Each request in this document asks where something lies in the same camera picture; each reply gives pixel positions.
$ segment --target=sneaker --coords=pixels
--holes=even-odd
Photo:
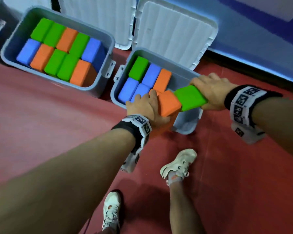
[[[111,227],[119,233],[120,222],[119,222],[119,211],[121,208],[122,196],[119,191],[111,191],[105,201],[103,206],[103,224],[102,230]]]
[[[189,166],[194,162],[196,156],[197,153],[193,149],[184,149],[178,153],[174,161],[162,167],[160,175],[166,180],[166,184],[168,185],[167,175],[170,171],[175,171],[182,180],[184,177],[188,177]]]

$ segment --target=wrist strap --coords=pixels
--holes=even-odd
[[[136,139],[136,145],[131,153],[139,153],[149,141],[152,131],[149,120],[142,115],[129,115],[122,119],[113,129],[125,129]]]
[[[241,85],[229,92],[225,98],[225,107],[230,110],[232,121],[254,127],[252,112],[261,101],[271,97],[282,97],[275,91],[266,91],[253,85]]]

